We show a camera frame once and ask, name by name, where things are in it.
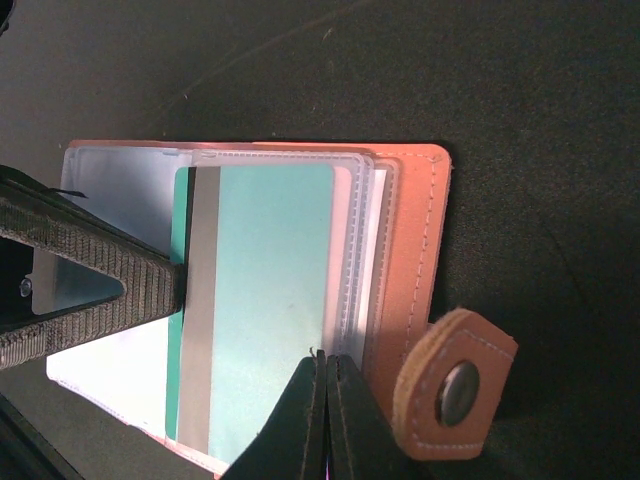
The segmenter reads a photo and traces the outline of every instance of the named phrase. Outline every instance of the stitching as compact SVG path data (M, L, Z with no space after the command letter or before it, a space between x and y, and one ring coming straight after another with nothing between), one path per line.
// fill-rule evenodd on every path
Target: stitching
M427 160L429 160L431 163L438 163L441 162L443 160L443 158L440 155L436 155L435 157L432 157L431 155L424 155L422 153L393 153L393 152L373 152L374 155L380 155L383 157L396 157L396 156L402 156L402 157L420 157L420 158L426 158Z
M361 243L361 239L364 235L364 224L365 218L364 215L360 215L357 213L362 205L366 204L369 196L369 184L371 178L369 175L364 174L365 165L360 165L358 168L357 180L356 180L356 189L354 190L354 197L357 199L360 197L359 201L353 202L353 208L351 209L352 216L354 220L351 222L352 229L348 232L349 237L353 238L352 241L348 242L348 250L347 250L347 278L350 278L343 289L342 294L342 314L340 318L340 338L338 339L338 352L343 352L343 347L345 344L345 336L347 332L347 328L350 323L353 323L353 316L355 315L355 309L351 305L350 301L352 297L358 295L359 290L358 287L353 288L353 283L358 283L358 279L360 278L360 257L362 252L356 251L356 245Z
M372 334L372 343L371 343L371 347L369 349L367 349L368 351L366 352L367 358L366 358L366 368L373 368L373 358L374 358L374 352L377 349L378 346L378 333L380 331L380 320L382 317L382 312L381 312L381 305L382 305L382 301L383 301L383 295L382 292L384 291L384 283L386 282L386 269L387 269L387 263L388 263L388 245L389 245L389 227L391 225L391 219L392 217L395 217L395 208L392 211L392 205L394 205L394 198L396 196L396 182L398 180L398 175L397 172L393 170L393 168L391 169L391 180L389 181L389 195L387 198L387 205L385 207L385 222L384 222L384 230L382 233L382 258L380 260L380 278L378 279L378 285L377 285L377 294L376 294L376 300L375 300L375 311L373 312L374 316L373 316L373 334Z
M427 245L429 244L427 235L429 233L429 223L431 222L431 212L433 211L433 200L435 198L434 188L436 186L436 161L435 159L430 159L431 161L431 187L429 190L429 205L427 206L427 217L424 222L424 231L422 233L422 250L420 251L420 259L418 260L418 272L416 274L416 286L413 289L413 300L411 302L411 307L409 308L409 320L407 321L407 338L404 342L404 353L402 354L402 364L407 360L407 355L409 353L409 344L411 343L411 327L413 325L413 317L415 314L416 303L418 302L418 291L420 290L420 284L422 280L422 267L424 266L424 254L427 250Z
M424 378L424 380L422 380L420 382L420 395L417 396L413 402L413 417L411 418L411 426L412 426L412 432L411 432L411 438L413 438L416 441L416 444L418 445L418 447L420 448L427 448L427 449L452 449L452 450L465 450L465 449L471 449L471 448L478 448L481 447L483 445L484 442L480 442L480 443L463 443L463 444L458 444L458 445L446 445L446 444L433 444L433 443L427 443L427 442L423 442L420 440L420 436L418 435L417 432L417 428L418 428L418 413L419 413L419 409L420 409L420 403L422 402L422 399L426 396L427 394L427 386L429 383L429 378L431 377L431 375L433 374L436 366L438 365L438 362L440 360L442 360L446 355L447 355L447 351L449 350L449 347L451 346L451 344L460 336L460 335L466 335L469 338L471 338L473 341L478 342L479 344L481 344L484 347L487 347L488 349L494 351L495 353L497 353L498 355L505 357L506 359L510 360L511 362L513 362L513 355L508 354L507 352L505 352L504 350L500 349L499 347L497 347L496 345L494 345L493 343L489 342L488 340L485 340L484 338L472 333L470 330L468 329L463 329L460 330L458 332L456 332L454 335L451 336L451 338L449 338L445 344L442 346L442 348L440 349L440 351L437 353L436 355L436 360L433 362L433 364L431 365L431 367L429 367L429 370L427 371L427 374Z

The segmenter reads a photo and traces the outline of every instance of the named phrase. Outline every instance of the metal snap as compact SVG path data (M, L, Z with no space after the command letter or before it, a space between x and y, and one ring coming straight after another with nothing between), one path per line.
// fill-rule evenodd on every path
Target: metal snap
M477 367L464 361L447 374L438 393L436 414L445 427L455 427L462 422L476 401L480 387Z
M31 280L28 278L22 279L22 281L20 282L20 296L26 298L31 295L32 291L33 283L31 283Z

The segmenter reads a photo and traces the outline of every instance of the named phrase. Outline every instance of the teal card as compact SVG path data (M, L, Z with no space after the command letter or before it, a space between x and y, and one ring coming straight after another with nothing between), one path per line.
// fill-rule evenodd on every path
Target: teal card
M169 327L169 437L232 463L321 347L333 188L325 164L178 173L172 240L189 275Z

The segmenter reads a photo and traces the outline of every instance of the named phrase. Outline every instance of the textured rubber grip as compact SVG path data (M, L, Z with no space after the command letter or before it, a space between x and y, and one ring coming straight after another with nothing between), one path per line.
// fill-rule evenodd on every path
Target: textured rubber grip
M0 333L0 369L169 316L183 303L184 266L46 190L0 167L0 236L108 275L123 293L16 318Z

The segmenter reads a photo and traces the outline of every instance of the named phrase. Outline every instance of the black background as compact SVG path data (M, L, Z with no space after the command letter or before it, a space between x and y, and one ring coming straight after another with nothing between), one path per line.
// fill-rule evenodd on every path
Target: black background
M442 479L638 478L638 2L22 1L0 159L74 138L429 141L455 170L432 316L520 343L479 459ZM89 479L208 478L49 382L0 391Z

